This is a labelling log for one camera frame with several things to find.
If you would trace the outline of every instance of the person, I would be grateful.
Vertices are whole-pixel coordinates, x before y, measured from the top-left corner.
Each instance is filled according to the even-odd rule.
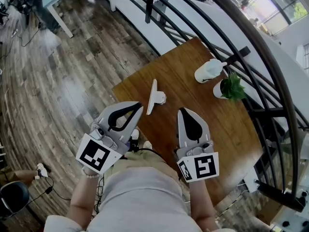
[[[132,139],[138,138],[136,131]],[[188,215],[176,171],[149,141],[143,149],[127,152],[104,173],[103,202],[93,220],[98,174],[87,167],[82,174],[66,217],[49,216],[45,232],[233,231],[218,229],[205,181],[189,183]]]
[[[257,23],[258,23],[258,21],[259,21],[259,19],[258,19],[258,18],[256,18],[256,19],[250,18],[249,21],[251,22],[251,24],[252,24],[253,26],[256,27],[256,26],[257,26]]]
[[[30,187],[34,180],[42,177],[48,177],[47,169],[42,163],[39,163],[35,170],[13,171],[10,167],[4,167],[0,170],[0,187],[14,181],[22,181]]]
[[[55,18],[52,16],[52,14],[43,7],[42,0],[27,0],[27,5],[24,3],[22,4],[22,0],[6,0],[8,5],[11,4],[14,7],[16,7],[19,12],[26,15],[26,24],[28,25],[29,20],[29,12],[32,11],[35,13],[36,16],[40,18],[40,20],[43,22],[43,25],[41,26],[41,30],[48,28],[51,32],[56,33],[57,30],[60,28],[60,25],[55,20]]]

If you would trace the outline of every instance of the potted plant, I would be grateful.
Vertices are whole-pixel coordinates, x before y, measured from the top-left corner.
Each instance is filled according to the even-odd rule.
[[[245,98],[244,87],[240,85],[240,77],[232,73],[221,80],[213,88],[213,94],[220,99],[241,100]]]

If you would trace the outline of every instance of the khaki shorts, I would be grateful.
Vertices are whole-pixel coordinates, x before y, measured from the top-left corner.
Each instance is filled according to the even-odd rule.
[[[113,167],[104,173],[105,180],[113,174],[124,171],[127,168],[153,167],[179,183],[177,172],[168,166],[160,156],[150,150],[142,149],[138,152],[127,152],[125,157],[127,159],[118,160]]]
[[[19,178],[10,167],[5,167],[0,170],[1,187],[14,181],[19,181]]]

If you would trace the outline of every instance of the wooden table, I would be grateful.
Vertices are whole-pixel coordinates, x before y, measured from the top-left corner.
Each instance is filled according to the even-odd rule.
[[[214,97],[212,89],[225,74],[221,73],[205,84],[194,79],[195,70],[211,58],[200,40],[193,38],[149,63],[115,86],[113,91],[121,102],[140,101],[143,104],[139,129],[178,172],[173,155],[178,145],[177,110],[186,107],[208,123],[214,151],[219,153],[220,175],[206,180],[216,205],[255,165],[262,155],[262,147],[242,102]],[[155,105],[148,116],[146,111],[154,78],[158,81],[158,90],[165,92],[167,100],[164,105]]]

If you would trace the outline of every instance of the bracelet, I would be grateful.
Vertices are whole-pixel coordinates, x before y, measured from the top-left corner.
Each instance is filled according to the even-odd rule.
[[[84,167],[82,167],[82,174],[84,175],[84,176],[86,176],[86,178],[89,178],[89,179],[95,179],[95,178],[99,178],[99,174],[96,174],[96,175],[88,175],[88,174],[86,174],[85,173],[85,170],[84,170]]]

